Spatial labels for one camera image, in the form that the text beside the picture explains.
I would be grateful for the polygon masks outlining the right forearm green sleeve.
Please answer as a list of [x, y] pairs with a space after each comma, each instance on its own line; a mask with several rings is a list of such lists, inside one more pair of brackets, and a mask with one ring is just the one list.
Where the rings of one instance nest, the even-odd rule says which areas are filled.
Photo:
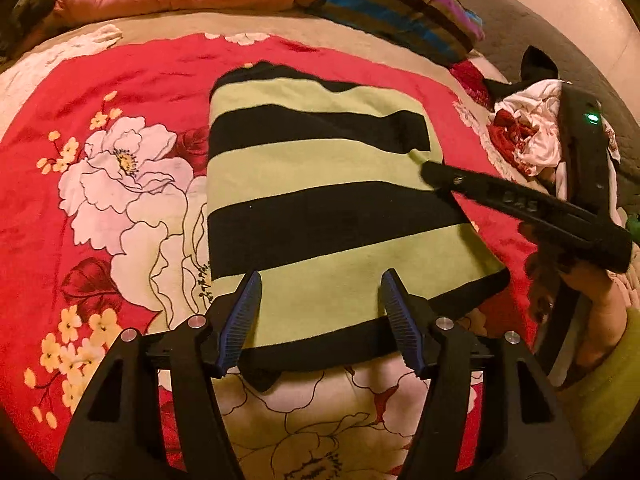
[[639, 402], [639, 311], [612, 353], [579, 382], [558, 393], [582, 454], [592, 466], [611, 446]]

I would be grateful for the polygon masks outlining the right hand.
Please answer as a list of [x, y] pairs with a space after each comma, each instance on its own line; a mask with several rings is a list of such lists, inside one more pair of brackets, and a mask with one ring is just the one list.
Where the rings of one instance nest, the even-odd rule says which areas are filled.
[[529, 314], [535, 321], [542, 322], [551, 313], [561, 284], [590, 301], [589, 318], [572, 364], [574, 379], [585, 376], [602, 364], [622, 340], [627, 326], [625, 296], [608, 272], [590, 262], [570, 258], [543, 240], [531, 224], [520, 223], [518, 232], [536, 246], [524, 266], [532, 281], [527, 297]]

